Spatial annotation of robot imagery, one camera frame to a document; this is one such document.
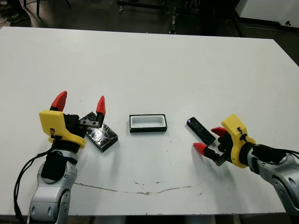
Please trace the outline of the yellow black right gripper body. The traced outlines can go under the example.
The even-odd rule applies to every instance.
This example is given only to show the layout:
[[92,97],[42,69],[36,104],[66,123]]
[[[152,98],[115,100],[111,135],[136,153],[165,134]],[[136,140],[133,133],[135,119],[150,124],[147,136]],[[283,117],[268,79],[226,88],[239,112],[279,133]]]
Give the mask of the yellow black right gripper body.
[[228,116],[221,125],[228,132],[226,140],[218,140],[218,150],[222,152],[221,158],[239,168],[246,168],[247,153],[256,143],[255,140],[248,136],[246,126],[235,114]]

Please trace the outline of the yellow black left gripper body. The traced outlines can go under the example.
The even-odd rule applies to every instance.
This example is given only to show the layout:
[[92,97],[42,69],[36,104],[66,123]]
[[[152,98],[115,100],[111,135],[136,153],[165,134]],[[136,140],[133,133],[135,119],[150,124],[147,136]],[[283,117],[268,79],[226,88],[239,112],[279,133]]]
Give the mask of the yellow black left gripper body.
[[39,113],[43,131],[48,135],[53,149],[77,152],[86,145],[87,128],[101,127],[101,109],[94,118],[82,118],[78,115],[44,110]]

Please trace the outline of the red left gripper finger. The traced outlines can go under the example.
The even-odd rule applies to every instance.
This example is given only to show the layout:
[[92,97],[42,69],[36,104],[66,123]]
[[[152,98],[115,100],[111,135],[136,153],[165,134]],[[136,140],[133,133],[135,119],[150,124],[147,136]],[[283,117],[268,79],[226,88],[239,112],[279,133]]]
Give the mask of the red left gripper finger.
[[63,91],[60,94],[58,94],[53,103],[51,104],[50,110],[62,112],[65,107],[66,98],[67,91]]
[[105,97],[101,96],[96,108],[96,127],[102,127],[106,115]]

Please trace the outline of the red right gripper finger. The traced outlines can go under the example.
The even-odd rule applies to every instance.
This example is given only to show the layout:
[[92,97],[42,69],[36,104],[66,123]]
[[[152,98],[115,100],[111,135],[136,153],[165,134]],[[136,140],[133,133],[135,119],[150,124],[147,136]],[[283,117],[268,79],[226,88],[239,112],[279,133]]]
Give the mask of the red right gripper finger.
[[213,161],[217,160],[220,155],[217,154],[214,150],[210,149],[207,145],[202,143],[193,143],[194,148],[199,152],[202,156],[207,157]]
[[212,128],[211,131],[219,136],[218,140],[226,140],[228,138],[228,132],[223,127]]

